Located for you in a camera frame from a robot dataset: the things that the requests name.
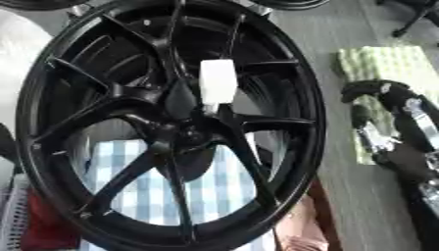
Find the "blue checkered fabric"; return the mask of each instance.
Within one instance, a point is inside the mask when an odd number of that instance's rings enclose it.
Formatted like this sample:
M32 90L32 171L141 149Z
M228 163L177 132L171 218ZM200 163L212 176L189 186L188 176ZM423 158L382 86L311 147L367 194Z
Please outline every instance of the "blue checkered fabric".
M101 142L96 145L84 178L96 193L118 172L146 150L141 140ZM210 222L242 208L255 198L256 188L245 168L227 148L219 146L210 168L198 179L185 183L194 224ZM128 185L112 202L112 208L130 218L153 225L178 226L178 209L168 181L156 170ZM272 231L237 251L273 251ZM103 249L81 241L80 251Z

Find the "checkered cloth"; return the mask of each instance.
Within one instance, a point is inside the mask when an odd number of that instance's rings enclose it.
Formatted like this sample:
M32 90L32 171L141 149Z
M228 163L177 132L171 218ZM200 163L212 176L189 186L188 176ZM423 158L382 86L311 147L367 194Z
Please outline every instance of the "checkered cloth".
M102 142L96 145L90 169L84 178L88 189L96 193L112 177L146 150L141 140ZM224 217L255 198L253 180L226 147L219 146L210 168L198 179L185 184L189 210L194 224ZM140 222L178 226L179 216L167 180L156 170L128 185L113 201L115 211ZM236 250L275 250L272 231ZM82 241L80 251L103 249Z
M372 79L399 81L434 104L439 104L439 76L419 46L342 49L338 53L338 60L349 82ZM375 98L363 96L355 103L370 109L382 133L397 136L392 116ZM373 161L356 133L354 137L358 162L372 165Z

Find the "red object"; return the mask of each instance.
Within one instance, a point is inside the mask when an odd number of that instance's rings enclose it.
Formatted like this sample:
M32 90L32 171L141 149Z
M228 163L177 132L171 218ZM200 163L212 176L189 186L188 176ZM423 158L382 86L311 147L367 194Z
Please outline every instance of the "red object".
M79 246L79 234L32 190L27 202L29 220L22 237L23 251L75 249Z

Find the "metal bracket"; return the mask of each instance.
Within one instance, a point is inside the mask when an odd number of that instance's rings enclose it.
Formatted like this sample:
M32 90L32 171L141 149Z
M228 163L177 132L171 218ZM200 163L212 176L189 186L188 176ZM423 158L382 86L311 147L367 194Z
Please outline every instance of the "metal bracket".
M404 111L409 113L434 149L439 149L439 131L431 118L421 108L422 100L411 98L406 101Z
M419 190L423 195L423 201L439 218L439 180L433 179L429 183L423 183L419 186Z
M382 135L372 122L367 122L364 127L357 129L357 133L362 139L366 150L372 154L376 154L382 150L390 152L395 149L396 140L392 137Z

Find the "green patterned paper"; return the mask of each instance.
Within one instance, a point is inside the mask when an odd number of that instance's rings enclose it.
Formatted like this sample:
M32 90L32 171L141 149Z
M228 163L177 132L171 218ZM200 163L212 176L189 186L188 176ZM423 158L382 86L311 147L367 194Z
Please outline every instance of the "green patterned paper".
M439 104L439 77L419 46L363 47L341 49L338 60L348 82L389 79L408 84L413 91L425 95ZM397 135L391 115L374 98L364 96L355 101L370 108L381 132ZM373 164L354 133L357 160L360 164Z

